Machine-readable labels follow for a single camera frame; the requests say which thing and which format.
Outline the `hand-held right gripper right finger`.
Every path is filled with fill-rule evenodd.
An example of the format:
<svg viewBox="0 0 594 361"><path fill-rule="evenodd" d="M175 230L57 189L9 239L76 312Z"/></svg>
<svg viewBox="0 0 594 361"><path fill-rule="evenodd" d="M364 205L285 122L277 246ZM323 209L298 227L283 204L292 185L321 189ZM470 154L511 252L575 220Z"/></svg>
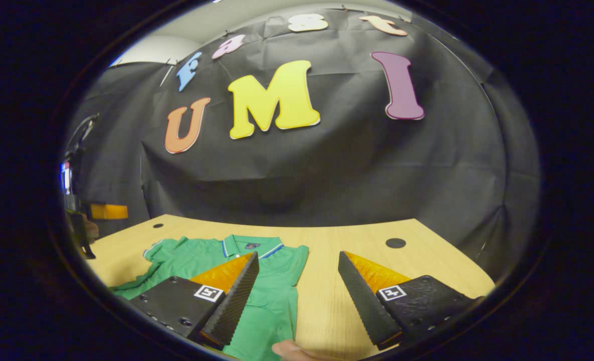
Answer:
<svg viewBox="0 0 594 361"><path fill-rule="evenodd" d="M338 272L380 351L421 342L479 300L432 276L411 279L347 251L339 253Z"/></svg>

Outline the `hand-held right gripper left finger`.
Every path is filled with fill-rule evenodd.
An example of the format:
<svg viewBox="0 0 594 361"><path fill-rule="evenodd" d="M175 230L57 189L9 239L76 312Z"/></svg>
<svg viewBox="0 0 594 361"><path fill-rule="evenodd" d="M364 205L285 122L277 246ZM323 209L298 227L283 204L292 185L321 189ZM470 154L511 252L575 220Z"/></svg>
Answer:
<svg viewBox="0 0 594 361"><path fill-rule="evenodd" d="M151 320L218 351L231 343L259 273L251 252L191 279L171 276L129 300Z"/></svg>

